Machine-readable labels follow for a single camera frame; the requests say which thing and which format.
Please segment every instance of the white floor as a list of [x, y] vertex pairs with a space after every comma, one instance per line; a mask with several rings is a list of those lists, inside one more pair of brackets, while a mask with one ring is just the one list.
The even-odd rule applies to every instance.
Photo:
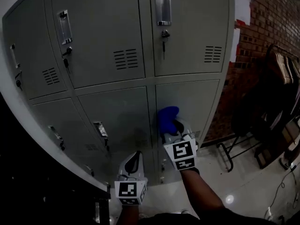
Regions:
[[[255, 143], [254, 139], [243, 142], [233, 148], [230, 154], [234, 156]], [[254, 158], [254, 151], [255, 149], [251, 149], [234, 158], [234, 168], [231, 172], [227, 172], [227, 162], [224, 161], [222, 149], [217, 149], [216, 146], [199, 149], [196, 167], [227, 208], [244, 216], [263, 218], [281, 180], [290, 170], [285, 171], [278, 160], [261, 170]], [[293, 208], [295, 195], [300, 191], [300, 165], [294, 170], [294, 174], [297, 185], [294, 183], [293, 175], [289, 174], [284, 180], [285, 188], [279, 188], [275, 203], [270, 209], [272, 220], [276, 223], [280, 222], [278, 220], [280, 215], [287, 220], [300, 210], [300, 202], [295, 203]], [[110, 215], [113, 224], [120, 215], [121, 204], [114, 196], [114, 189], [111, 194]], [[231, 204], [226, 203], [229, 195], [231, 198], [233, 196]], [[147, 216], [181, 210], [188, 210], [192, 215], [197, 216], [189, 203], [182, 181], [149, 187], [140, 206], [140, 212]]]

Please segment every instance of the wire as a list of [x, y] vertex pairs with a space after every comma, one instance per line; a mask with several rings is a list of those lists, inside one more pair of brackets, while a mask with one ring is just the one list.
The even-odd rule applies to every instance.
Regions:
[[284, 184], [284, 180], [285, 180], [285, 178], [287, 177], [287, 175], [289, 175], [290, 173], [292, 173], [293, 174], [293, 177], [294, 177], [294, 180], [295, 180], [295, 185], [297, 184], [297, 181], [296, 181], [296, 178], [295, 178], [295, 174], [293, 173], [293, 171], [296, 169], [296, 167], [298, 166], [300, 164], [300, 162], [297, 164], [297, 165], [295, 165], [295, 166], [293, 166], [292, 168], [291, 168], [291, 171], [288, 173], [288, 174], [286, 174], [284, 177], [283, 177], [283, 179], [281, 180], [281, 183], [279, 184], [279, 186], [277, 187], [277, 190], [276, 190], [276, 193], [275, 193], [275, 197], [274, 197], [274, 199], [273, 199], [273, 202], [272, 202], [272, 204], [271, 204], [271, 206], [269, 206], [268, 207], [268, 209], [266, 210], [266, 212], [265, 212], [265, 214], [264, 214], [264, 219], [266, 219], [266, 215], [267, 215], [267, 212], [270, 210], [270, 208], [274, 205], [274, 202], [275, 202], [275, 200], [276, 200], [276, 197], [277, 197], [277, 193], [278, 193], [278, 190], [279, 190], [279, 188], [280, 187], [282, 187], [282, 188], [285, 188], [285, 184]]

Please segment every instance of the air vent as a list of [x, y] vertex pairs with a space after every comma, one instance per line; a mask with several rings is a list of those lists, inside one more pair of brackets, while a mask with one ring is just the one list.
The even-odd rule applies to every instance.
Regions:
[[194, 138], [199, 138], [201, 131], [194, 132]]
[[94, 145], [94, 144], [86, 144], [85, 147], [89, 151], [93, 151], [93, 150], [94, 151], [98, 151], [99, 150], [98, 147], [96, 145]]
[[137, 68], [137, 53], [136, 49], [127, 49], [113, 52], [114, 63], [117, 70]]
[[148, 140], [136, 141], [136, 142], [135, 142], [135, 146], [136, 146], [137, 148], [140, 148], [140, 147], [148, 147]]
[[204, 62], [220, 62], [222, 47], [206, 46]]
[[56, 74], [55, 68], [50, 68], [42, 72], [47, 85], [59, 83], [58, 76]]

